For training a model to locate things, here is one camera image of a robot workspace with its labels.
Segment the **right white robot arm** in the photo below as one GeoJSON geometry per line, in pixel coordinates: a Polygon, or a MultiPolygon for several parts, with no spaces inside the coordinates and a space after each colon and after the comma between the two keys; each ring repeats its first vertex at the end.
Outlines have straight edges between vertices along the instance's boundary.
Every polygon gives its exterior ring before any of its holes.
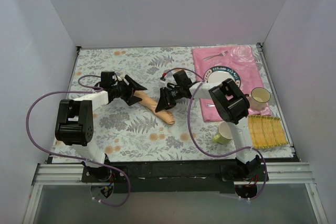
{"type": "Polygon", "coordinates": [[[204,155],[213,158],[224,158],[236,155],[236,173],[242,180],[255,178],[261,163],[264,161],[260,151],[253,147],[248,128],[250,103],[247,95],[243,94],[234,80],[228,78],[218,83],[205,81],[193,82],[186,74],[188,70],[182,68],[173,74],[174,84],[168,83],[160,89],[160,99],[155,108],[156,112],[168,110],[176,106],[177,100],[190,100],[187,111],[187,125],[190,137],[195,147],[204,155]],[[205,152],[196,143],[192,134],[190,112],[195,99],[211,99],[221,119],[227,123],[236,149],[222,155],[205,152]]]}

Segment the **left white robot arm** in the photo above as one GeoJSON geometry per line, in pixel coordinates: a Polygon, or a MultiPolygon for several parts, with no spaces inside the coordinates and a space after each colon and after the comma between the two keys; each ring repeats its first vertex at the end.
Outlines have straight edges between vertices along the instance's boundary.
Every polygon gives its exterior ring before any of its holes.
{"type": "Polygon", "coordinates": [[[135,96],[136,91],[146,88],[131,77],[120,78],[113,71],[103,71],[100,82],[94,87],[94,93],[76,99],[63,99],[59,103],[55,127],[56,140],[75,149],[78,160],[86,167],[89,175],[100,182],[108,181],[112,176],[107,155],[93,140],[93,112],[114,99],[122,99],[128,106],[142,101],[135,96]]]}

